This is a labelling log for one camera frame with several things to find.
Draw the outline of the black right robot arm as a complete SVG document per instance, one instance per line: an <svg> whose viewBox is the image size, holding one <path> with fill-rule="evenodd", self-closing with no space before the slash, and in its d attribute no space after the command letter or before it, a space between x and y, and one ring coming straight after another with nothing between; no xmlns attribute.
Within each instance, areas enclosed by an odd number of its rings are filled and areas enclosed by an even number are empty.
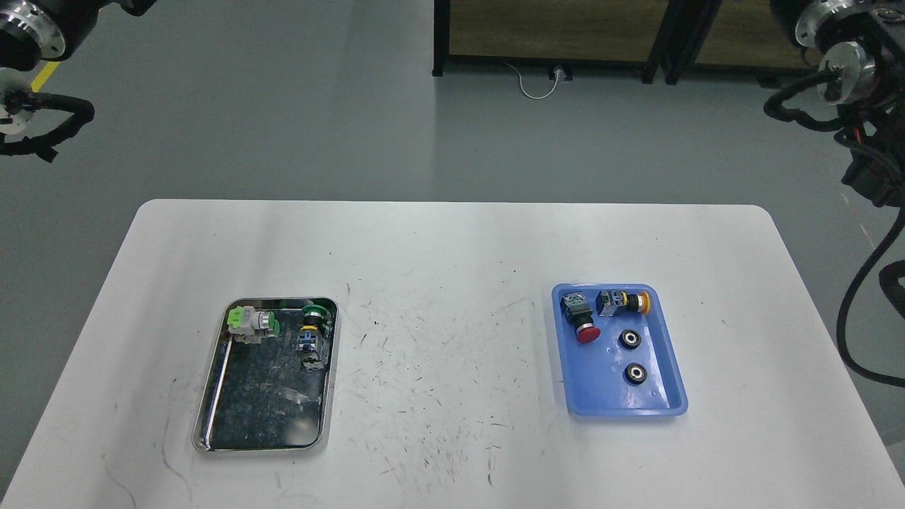
<svg viewBox="0 0 905 509"><path fill-rule="evenodd" d="M849 151L841 183L896 217L849 283L835 320L835 342L847 368L863 379L903 387L901 376L876 373L851 355L851 304L903 233L903 3L772 1L773 19L800 49L818 49L817 68L776 91L764 112L779 122L831 133Z"/></svg>

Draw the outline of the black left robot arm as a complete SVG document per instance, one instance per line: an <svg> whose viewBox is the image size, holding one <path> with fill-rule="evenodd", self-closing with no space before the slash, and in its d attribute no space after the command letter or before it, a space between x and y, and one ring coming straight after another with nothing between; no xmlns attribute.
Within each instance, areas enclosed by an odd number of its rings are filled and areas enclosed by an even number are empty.
<svg viewBox="0 0 905 509"><path fill-rule="evenodd" d="M88 100L46 93L43 84L93 31L110 1L3 1L1 3L1 154L36 156L47 163L57 147L91 123L95 107ZM37 112L64 112L68 118L38 136L23 134Z"/></svg>

